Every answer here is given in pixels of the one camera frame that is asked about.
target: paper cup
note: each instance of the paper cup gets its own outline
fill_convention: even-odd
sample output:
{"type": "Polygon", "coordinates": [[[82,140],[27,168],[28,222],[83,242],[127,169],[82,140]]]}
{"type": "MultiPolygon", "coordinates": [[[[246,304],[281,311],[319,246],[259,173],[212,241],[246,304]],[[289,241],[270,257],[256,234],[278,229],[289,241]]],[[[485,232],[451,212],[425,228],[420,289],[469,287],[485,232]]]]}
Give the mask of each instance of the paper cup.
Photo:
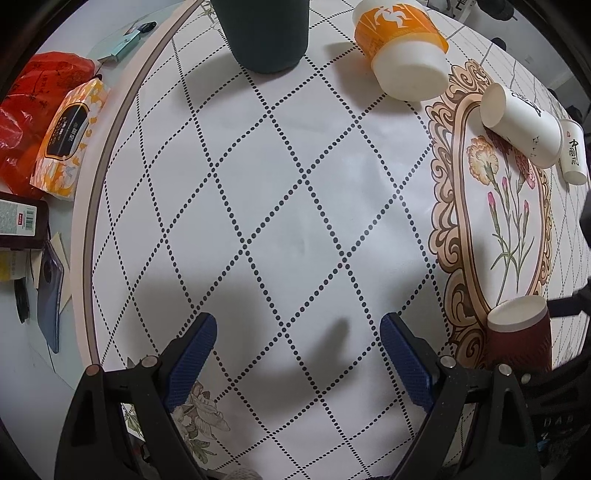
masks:
{"type": "Polygon", "coordinates": [[[560,167],[564,179],[572,185],[587,183],[587,154],[583,128],[574,120],[559,120],[562,130],[560,167]]]}
{"type": "Polygon", "coordinates": [[[500,83],[482,96],[480,116],[493,130],[539,168],[550,168],[560,156],[562,134],[558,119],[500,83]]]}
{"type": "Polygon", "coordinates": [[[430,100],[449,85],[447,41],[415,0],[362,0],[353,12],[355,41],[380,87],[409,102],[430,100]]]}
{"type": "Polygon", "coordinates": [[[521,373],[552,369],[550,315],[544,297],[508,300],[488,314],[486,363],[507,364],[521,373]]]}

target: smartphone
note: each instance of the smartphone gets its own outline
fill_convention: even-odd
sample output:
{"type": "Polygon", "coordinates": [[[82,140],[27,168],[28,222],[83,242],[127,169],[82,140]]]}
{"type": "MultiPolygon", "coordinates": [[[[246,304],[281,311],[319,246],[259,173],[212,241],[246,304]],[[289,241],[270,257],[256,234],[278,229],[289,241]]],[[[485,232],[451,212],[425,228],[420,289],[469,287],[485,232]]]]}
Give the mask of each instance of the smartphone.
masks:
{"type": "Polygon", "coordinates": [[[37,323],[53,353],[59,351],[58,331],[61,284],[63,280],[64,266],[57,257],[51,242],[46,241],[43,246],[39,275],[37,323]]]}

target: white tablecloth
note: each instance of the white tablecloth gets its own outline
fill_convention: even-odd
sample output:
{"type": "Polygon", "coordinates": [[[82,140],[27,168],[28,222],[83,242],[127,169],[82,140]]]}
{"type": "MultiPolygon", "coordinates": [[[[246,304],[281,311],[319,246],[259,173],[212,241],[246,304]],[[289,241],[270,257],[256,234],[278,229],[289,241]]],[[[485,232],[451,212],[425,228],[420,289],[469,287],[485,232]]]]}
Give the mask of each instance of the white tablecloth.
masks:
{"type": "MultiPolygon", "coordinates": [[[[93,262],[98,353],[120,369],[162,352],[200,312],[216,317],[215,351],[177,412],[208,468],[390,474],[424,413],[381,346],[380,318],[399,312],[440,355],[478,365],[491,306],[570,294],[589,274],[587,187],[518,164],[478,121],[490,82],[564,116],[546,88],[431,11],[452,86],[430,102],[393,100],[352,41],[351,12],[313,0],[305,58],[260,76],[198,11],[141,86],[111,157],[93,262]],[[519,269],[494,263],[493,206],[498,236],[524,244],[519,269]]],[[[555,364],[578,353],[585,328],[583,316],[553,320],[555,364]]]]}

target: table edge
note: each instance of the table edge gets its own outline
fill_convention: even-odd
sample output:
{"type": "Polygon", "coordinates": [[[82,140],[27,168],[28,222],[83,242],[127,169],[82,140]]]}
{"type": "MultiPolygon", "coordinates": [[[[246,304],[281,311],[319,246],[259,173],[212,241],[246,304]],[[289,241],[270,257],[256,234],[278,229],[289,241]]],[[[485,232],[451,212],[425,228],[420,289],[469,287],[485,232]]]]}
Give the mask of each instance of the table edge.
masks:
{"type": "Polygon", "coordinates": [[[117,85],[112,86],[85,154],[74,201],[70,250],[74,325],[84,368],[100,363],[92,303],[92,257],[100,194],[111,153],[142,82],[170,39],[202,2],[186,0],[140,47],[117,85]]]}

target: tissue box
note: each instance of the tissue box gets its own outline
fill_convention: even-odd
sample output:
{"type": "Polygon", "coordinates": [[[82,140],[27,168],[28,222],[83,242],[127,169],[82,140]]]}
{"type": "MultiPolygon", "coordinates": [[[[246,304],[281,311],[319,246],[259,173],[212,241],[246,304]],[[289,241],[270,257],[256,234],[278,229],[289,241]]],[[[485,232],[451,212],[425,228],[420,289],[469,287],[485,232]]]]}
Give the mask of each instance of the tissue box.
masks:
{"type": "Polygon", "coordinates": [[[41,143],[31,185],[74,200],[82,158],[108,93],[103,82],[92,79],[66,95],[41,143]]]}

